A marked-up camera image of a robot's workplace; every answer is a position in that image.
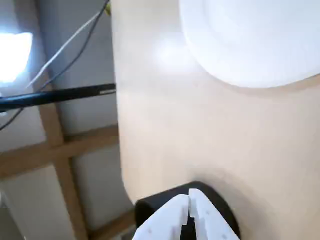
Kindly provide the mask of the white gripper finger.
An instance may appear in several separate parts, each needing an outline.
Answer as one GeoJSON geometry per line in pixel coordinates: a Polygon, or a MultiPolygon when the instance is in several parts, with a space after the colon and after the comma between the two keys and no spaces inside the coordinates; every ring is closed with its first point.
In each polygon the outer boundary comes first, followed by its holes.
{"type": "Polygon", "coordinates": [[[133,236],[134,240],[179,240],[189,216],[190,198],[178,194],[153,213],[133,236]]]}
{"type": "Polygon", "coordinates": [[[238,236],[199,189],[190,188],[189,215],[194,219],[195,234],[198,240],[236,240],[238,236]]]}

